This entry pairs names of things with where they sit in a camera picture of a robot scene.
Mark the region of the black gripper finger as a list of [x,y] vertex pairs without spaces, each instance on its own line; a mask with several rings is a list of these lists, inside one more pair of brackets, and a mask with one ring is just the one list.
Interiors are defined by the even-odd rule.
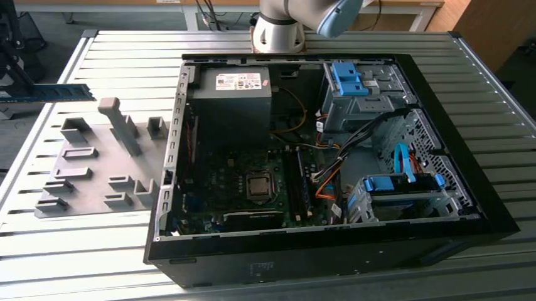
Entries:
[[34,82],[24,71],[24,61],[8,41],[1,41],[1,93],[34,93]]

